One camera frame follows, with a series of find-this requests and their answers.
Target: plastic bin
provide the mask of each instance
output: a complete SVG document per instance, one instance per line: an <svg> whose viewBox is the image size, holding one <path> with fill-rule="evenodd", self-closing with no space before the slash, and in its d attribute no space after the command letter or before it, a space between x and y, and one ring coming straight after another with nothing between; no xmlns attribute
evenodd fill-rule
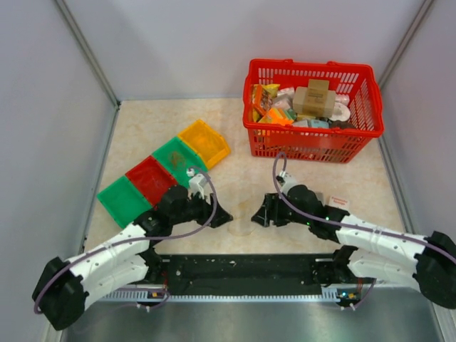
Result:
<svg viewBox="0 0 456 342"><path fill-rule="evenodd" d="M125 173L136 189L155 206L177 180L151 155Z"/></svg>
<svg viewBox="0 0 456 342"><path fill-rule="evenodd" d="M152 208L126 176L116 180L97 197L122 229L140 214Z"/></svg>
<svg viewBox="0 0 456 342"><path fill-rule="evenodd" d="M174 137L158 150L152 156L177 180L177 182L188 188L187 168L198 166L204 171L207 167L202 158L178 137Z"/></svg>
<svg viewBox="0 0 456 342"><path fill-rule="evenodd" d="M177 136L202 158L208 170L231 152L225 139L203 120L195 121Z"/></svg>
<svg viewBox="0 0 456 342"><path fill-rule="evenodd" d="M280 83L283 87L307 86L310 79L329 80L329 89L350 96L349 122L355 129L300 128L254 123L252 86ZM244 84L243 123L253 156L345 163L383 133L382 100L370 66L361 64L295 63L293 60L254 59Z"/></svg>

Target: white wall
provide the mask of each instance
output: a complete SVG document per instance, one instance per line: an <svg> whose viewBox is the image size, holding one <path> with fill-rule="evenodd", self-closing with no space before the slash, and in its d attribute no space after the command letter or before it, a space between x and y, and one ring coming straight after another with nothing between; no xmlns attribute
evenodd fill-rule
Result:
<svg viewBox="0 0 456 342"><path fill-rule="evenodd" d="M418 228L456 241L456 1L436 1L385 87L385 134Z"/></svg>
<svg viewBox="0 0 456 342"><path fill-rule="evenodd" d="M78 251L113 106L50 0L0 11L0 341L40 341L32 291Z"/></svg>
<svg viewBox="0 0 456 342"><path fill-rule="evenodd" d="M66 0L121 99L238 96L253 58L371 64L422 0Z"/></svg>

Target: yellow bin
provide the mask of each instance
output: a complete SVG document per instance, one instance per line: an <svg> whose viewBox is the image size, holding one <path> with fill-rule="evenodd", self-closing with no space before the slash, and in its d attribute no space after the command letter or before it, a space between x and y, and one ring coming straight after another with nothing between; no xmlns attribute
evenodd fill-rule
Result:
<svg viewBox="0 0 456 342"><path fill-rule="evenodd" d="M208 170L231 152L225 139L203 120L196 120L177 136L202 158Z"/></svg>

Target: beige tabletop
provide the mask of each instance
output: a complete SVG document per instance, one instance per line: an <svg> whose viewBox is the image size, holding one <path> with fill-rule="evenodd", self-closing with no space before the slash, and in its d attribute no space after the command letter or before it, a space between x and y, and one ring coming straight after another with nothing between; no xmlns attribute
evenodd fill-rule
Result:
<svg viewBox="0 0 456 342"><path fill-rule="evenodd" d="M242 125L238 98L124 101L115 127L100 190L124 175L181 130L202 119L221 133L232 153L210 170L220 204L234 220L206 228L184 239L160 242L161 254L316 253L332 252L333 242L317 239L306 226L261 227L250 222L265 192L275 192L273 159L252 157ZM369 222L403 232L398 209L375 140L348 164L290 160L289 171L313 191L350 200L350 212ZM173 234L198 228L195 222L177 225ZM120 232L97 201L86 248L91 249Z"/></svg>

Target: green tray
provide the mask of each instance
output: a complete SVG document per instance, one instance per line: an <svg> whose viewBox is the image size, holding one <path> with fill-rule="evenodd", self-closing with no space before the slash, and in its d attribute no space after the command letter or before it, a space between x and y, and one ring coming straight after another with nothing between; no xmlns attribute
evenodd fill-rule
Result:
<svg viewBox="0 0 456 342"><path fill-rule="evenodd" d="M97 198L122 229L152 208L126 176L100 192Z"/></svg>
<svg viewBox="0 0 456 342"><path fill-rule="evenodd" d="M174 137L158 150L152 156L177 180L177 182L188 188L187 168L198 166L207 171L207 167L201 157L178 137Z"/></svg>

